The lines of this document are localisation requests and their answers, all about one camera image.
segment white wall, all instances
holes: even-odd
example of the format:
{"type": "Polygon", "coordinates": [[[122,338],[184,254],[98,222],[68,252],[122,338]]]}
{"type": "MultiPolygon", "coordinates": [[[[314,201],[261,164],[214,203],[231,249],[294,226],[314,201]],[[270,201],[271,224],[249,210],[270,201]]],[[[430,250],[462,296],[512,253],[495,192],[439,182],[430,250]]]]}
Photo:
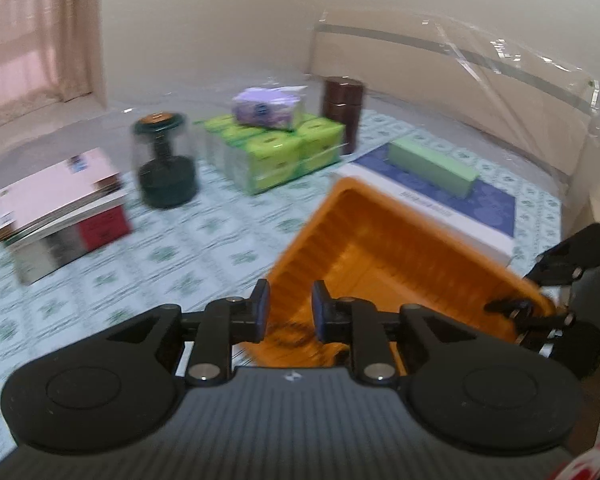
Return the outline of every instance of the white wall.
{"type": "Polygon", "coordinates": [[[108,95],[168,90],[172,79],[206,84],[260,68],[302,70],[312,23],[332,6],[447,14],[600,78],[600,0],[102,0],[108,95]]]}

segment red label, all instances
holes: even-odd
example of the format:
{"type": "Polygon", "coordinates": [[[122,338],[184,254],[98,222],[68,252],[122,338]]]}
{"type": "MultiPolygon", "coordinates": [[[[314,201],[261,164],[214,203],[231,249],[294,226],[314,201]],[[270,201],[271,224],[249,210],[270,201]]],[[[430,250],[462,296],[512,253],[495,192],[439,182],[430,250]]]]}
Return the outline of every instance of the red label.
{"type": "Polygon", "coordinates": [[[96,250],[130,231],[121,205],[83,220],[78,230],[87,251],[96,250]]]}

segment stack of books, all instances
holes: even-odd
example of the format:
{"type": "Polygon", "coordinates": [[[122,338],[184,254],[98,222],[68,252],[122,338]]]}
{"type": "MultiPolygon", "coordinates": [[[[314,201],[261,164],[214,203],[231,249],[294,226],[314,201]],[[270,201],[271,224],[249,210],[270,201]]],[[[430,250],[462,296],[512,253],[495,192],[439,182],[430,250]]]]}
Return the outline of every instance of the stack of books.
{"type": "Polygon", "coordinates": [[[120,174],[99,149],[0,190],[0,243],[29,285],[128,234],[120,174]]]}

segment screw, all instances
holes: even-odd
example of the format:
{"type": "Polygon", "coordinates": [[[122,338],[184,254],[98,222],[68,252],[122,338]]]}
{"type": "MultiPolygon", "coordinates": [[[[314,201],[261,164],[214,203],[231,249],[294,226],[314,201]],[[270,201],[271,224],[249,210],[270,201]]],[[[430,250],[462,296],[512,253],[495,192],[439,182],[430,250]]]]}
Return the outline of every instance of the screw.
{"type": "Polygon", "coordinates": [[[199,363],[190,367],[188,373],[194,379],[208,381],[220,375],[220,368],[211,363],[199,363]]]}
{"type": "Polygon", "coordinates": [[[395,374],[395,368],[387,363],[373,363],[372,365],[366,366],[364,371],[369,379],[375,381],[389,379],[395,374]]]}

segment purple tissue pack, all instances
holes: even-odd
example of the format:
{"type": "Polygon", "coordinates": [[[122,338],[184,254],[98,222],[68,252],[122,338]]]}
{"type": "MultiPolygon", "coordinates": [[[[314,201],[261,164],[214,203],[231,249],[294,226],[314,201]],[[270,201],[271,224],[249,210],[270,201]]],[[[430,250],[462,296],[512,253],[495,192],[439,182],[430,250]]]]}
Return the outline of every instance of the purple tissue pack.
{"type": "Polygon", "coordinates": [[[233,99],[238,124],[295,130],[302,122],[305,86],[247,88],[233,99]]]}

